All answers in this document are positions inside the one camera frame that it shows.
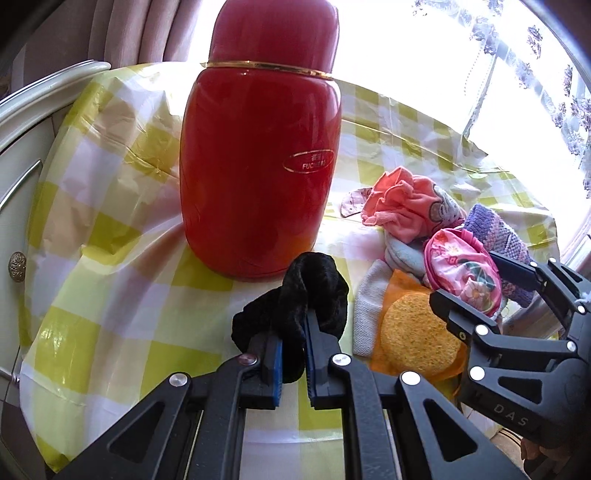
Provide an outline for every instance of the thermos lid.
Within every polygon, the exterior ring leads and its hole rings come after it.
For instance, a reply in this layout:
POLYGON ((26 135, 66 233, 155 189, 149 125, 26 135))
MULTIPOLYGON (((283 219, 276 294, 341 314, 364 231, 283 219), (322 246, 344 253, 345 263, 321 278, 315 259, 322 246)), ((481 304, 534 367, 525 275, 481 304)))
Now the thermos lid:
POLYGON ((226 0, 209 61, 257 61, 331 73, 339 16, 327 0, 226 0))

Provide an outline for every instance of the floral pouch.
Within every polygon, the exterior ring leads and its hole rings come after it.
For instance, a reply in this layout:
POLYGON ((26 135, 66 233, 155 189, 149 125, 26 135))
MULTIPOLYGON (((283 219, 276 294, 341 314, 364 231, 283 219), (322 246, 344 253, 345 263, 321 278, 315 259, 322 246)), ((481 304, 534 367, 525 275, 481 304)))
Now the floral pouch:
POLYGON ((439 230, 427 242, 424 258, 433 290, 443 288, 489 317, 499 309, 502 298, 499 271, 471 232, 439 230))

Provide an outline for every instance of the yellow checkered tablecloth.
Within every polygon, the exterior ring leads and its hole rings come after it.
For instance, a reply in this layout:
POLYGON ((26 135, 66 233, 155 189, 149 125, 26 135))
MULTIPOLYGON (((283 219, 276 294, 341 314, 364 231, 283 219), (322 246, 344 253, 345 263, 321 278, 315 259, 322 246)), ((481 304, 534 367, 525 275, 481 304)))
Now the yellow checkered tablecloth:
MULTIPOLYGON (((47 463, 62 468, 168 374, 201 375, 238 353, 232 316, 278 282, 208 270, 183 233, 178 148, 199 66, 143 65, 95 77, 49 153, 28 229, 20 310, 21 406, 47 463)), ((379 228, 338 214, 350 190, 404 165, 468 210, 496 210, 538 260, 558 257, 556 227, 511 173, 447 126, 390 98, 338 82, 343 123, 315 249, 351 287, 341 341, 351 351, 357 285, 384 253, 379 228)), ((315 412, 306 381, 275 412, 247 416, 241 478, 342 479, 337 412, 315 412)))

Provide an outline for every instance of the pink towel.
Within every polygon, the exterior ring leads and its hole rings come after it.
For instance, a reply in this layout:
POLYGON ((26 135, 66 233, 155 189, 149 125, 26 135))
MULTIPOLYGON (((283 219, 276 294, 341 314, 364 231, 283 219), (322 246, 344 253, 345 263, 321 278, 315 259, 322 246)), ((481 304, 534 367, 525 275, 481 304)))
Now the pink towel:
POLYGON ((405 244, 462 223, 466 212, 428 177, 404 167, 384 173, 361 211, 364 225, 380 225, 405 244))

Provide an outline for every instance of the cloth pile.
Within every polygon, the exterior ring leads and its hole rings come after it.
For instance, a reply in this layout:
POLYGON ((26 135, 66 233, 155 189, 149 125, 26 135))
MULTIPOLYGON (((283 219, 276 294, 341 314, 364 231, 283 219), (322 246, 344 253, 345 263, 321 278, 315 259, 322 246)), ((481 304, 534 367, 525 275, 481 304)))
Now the cloth pile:
POLYGON ((462 372, 466 347, 430 310, 432 290, 453 293, 499 327, 508 300, 531 303, 533 292, 503 280, 489 255, 529 262, 525 243, 484 205, 466 214, 430 178, 398 167, 345 196, 341 214, 361 214, 363 225, 384 229, 384 255, 359 285, 353 319, 353 353, 370 358, 376 371, 412 369, 433 384, 462 372))

